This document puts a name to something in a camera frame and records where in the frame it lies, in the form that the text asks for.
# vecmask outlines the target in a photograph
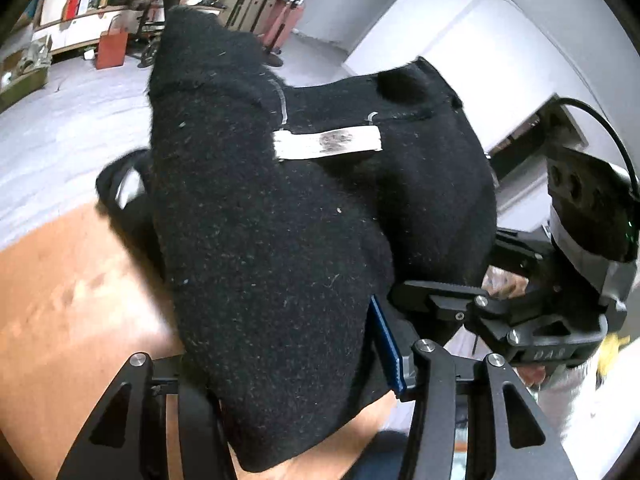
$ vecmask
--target black cable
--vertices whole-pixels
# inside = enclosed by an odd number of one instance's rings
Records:
[[[574,106],[576,108],[580,108],[587,112],[591,117],[596,119],[602,127],[607,131],[607,133],[613,139],[613,142],[616,143],[618,150],[620,151],[620,155],[625,161],[626,170],[629,174],[629,179],[631,179],[631,191],[632,195],[636,200],[640,201],[640,189],[638,189],[638,179],[636,178],[636,170],[634,169],[634,164],[631,161],[631,157],[629,156],[629,152],[626,150],[625,145],[622,142],[622,139],[618,136],[613,127],[607,122],[607,120],[601,116],[596,110],[591,108],[587,103],[583,103],[582,101],[578,101],[578,99],[573,99],[571,97],[559,97],[554,100],[556,105],[567,105]]]

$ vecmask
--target black felt cloth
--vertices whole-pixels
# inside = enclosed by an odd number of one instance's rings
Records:
[[[149,91],[154,222],[178,327],[248,471],[380,398],[369,296],[405,279],[479,285],[496,223],[480,143],[427,62],[296,89],[261,59],[250,34],[176,8]],[[383,151],[278,162],[276,86],[292,133],[377,112]]]
[[[151,164],[150,150],[146,148],[133,150],[114,160],[100,172],[95,180],[95,189],[100,202],[107,209],[117,228],[125,235],[127,242],[133,243],[164,279],[164,259],[152,216]],[[143,192],[121,206],[118,202],[118,192],[130,171],[139,174]]]

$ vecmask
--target silver screw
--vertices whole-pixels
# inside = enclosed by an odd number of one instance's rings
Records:
[[[504,366],[504,357],[500,354],[489,354],[488,361],[489,364],[498,368]]]
[[[129,358],[129,364],[131,366],[142,366],[146,361],[146,355],[144,354],[133,354]]]
[[[436,343],[431,339],[418,339],[418,341],[415,342],[415,347],[420,352],[433,352],[436,349]]]
[[[476,296],[474,298],[474,303],[479,307],[486,307],[489,304],[489,300],[484,296]]]
[[[516,329],[511,330],[507,334],[507,341],[512,345],[517,345],[520,342],[520,334],[518,334]]]

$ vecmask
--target red bag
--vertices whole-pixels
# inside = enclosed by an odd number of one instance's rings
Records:
[[[100,70],[124,65],[128,37],[129,33],[122,24],[121,17],[116,16],[113,18],[109,25],[109,30],[100,35],[95,67]]]

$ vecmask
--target storage cabinet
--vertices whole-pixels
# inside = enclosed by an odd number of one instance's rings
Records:
[[[91,10],[84,16],[76,16],[69,22],[55,22],[47,27],[37,28],[33,33],[33,39],[50,35],[52,40],[52,54],[59,54],[65,50],[79,48],[89,44],[97,44],[100,35],[109,29],[111,20],[116,16],[122,16],[124,23],[131,32],[137,29],[136,16],[140,12],[124,7],[112,10]]]

